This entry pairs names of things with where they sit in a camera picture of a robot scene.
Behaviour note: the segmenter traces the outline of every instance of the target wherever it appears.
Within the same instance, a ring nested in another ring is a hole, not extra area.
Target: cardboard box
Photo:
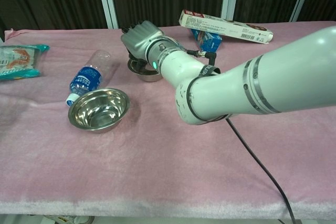
[[[202,51],[216,52],[219,44],[222,42],[222,38],[218,34],[209,33],[207,31],[200,31],[196,29],[190,29],[194,35],[198,46]]]
[[[183,10],[178,21],[186,28],[207,31],[233,38],[267,44],[273,38],[273,33],[265,27],[255,26],[235,21],[228,21],[201,13]]]

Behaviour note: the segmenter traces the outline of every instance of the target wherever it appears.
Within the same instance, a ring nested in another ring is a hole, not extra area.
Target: small blue box
[[[207,31],[200,31],[191,29],[198,46],[202,51],[215,52],[222,42],[222,37],[218,34],[208,33]]]

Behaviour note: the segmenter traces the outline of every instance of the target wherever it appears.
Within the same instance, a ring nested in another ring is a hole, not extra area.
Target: barcode
[[[254,39],[254,36],[248,35],[248,34],[242,34],[241,38],[244,38],[244,39]]]
[[[0,60],[0,65],[7,65],[8,64],[8,60]]]

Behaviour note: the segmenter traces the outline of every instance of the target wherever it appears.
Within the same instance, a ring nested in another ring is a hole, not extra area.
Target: white robotic arm
[[[336,105],[336,26],[196,80],[207,67],[151,22],[125,31],[121,40],[174,86],[177,110],[189,124]]]

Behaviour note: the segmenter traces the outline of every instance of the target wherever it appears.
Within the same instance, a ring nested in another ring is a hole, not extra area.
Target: snack package
[[[190,29],[190,30],[194,35],[194,38],[196,39],[197,44],[202,51],[206,52],[217,51],[219,44],[222,42],[222,38],[220,35],[196,29]]]
[[[48,49],[44,44],[0,46],[0,81],[39,76],[38,58]]]
[[[202,13],[182,10],[178,21],[181,26],[209,33],[225,35],[233,38],[267,44],[273,38],[273,33],[263,26],[226,20]]]

